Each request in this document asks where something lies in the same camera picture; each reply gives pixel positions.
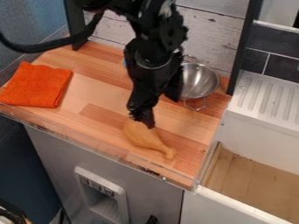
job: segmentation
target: orange towel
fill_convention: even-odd
[[[68,70],[22,62],[0,94],[0,102],[17,106],[57,108],[72,74]]]

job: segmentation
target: wooden board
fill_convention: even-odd
[[[240,41],[244,20],[207,11],[178,7],[189,27],[188,40],[183,46],[186,54],[196,56],[223,76],[229,76]],[[88,22],[93,14],[86,13]],[[135,34],[125,17],[106,11],[96,28],[93,41],[124,47]]]
[[[245,18],[249,0],[177,0],[177,5],[220,15]]]
[[[56,109],[18,107],[18,112],[1,107],[3,113],[38,125],[51,134],[59,133],[65,140],[83,144],[95,152],[112,154],[122,162],[157,172],[159,177],[165,176],[183,186],[190,187],[197,177],[205,151],[230,100],[225,95],[227,79],[221,79],[217,92],[207,99],[209,107],[200,112],[184,108],[182,102],[161,97],[155,107],[158,132],[166,144],[177,149],[175,160],[167,161],[157,151],[133,146],[122,134],[132,83],[122,65],[121,50],[88,42],[78,52],[70,47],[46,52],[33,64],[73,70],[61,106]]]
[[[203,186],[292,223],[299,223],[299,176],[240,157],[220,144]]]

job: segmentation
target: toy kitchen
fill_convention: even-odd
[[[68,220],[299,223],[299,3],[115,2],[65,1],[66,46],[0,87]],[[57,107],[11,103],[25,67],[72,71]]]

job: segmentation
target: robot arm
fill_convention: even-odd
[[[11,43],[0,32],[0,41],[9,48],[36,53],[80,41],[90,36],[105,10],[123,15],[130,22],[136,37],[124,51],[130,79],[134,83],[127,108],[130,116],[155,127],[153,108],[161,94],[177,102],[183,85],[182,43],[187,40],[187,27],[172,0],[74,0],[84,11],[95,16],[82,33],[39,45]]]

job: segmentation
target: stainless steel bowl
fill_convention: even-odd
[[[185,62],[184,68],[184,86],[181,97],[184,101],[184,106],[192,110],[201,110],[207,107],[206,96],[211,95],[219,86],[219,77],[208,66]],[[188,105],[187,101],[198,98],[205,99],[205,105],[199,108],[194,108]]]

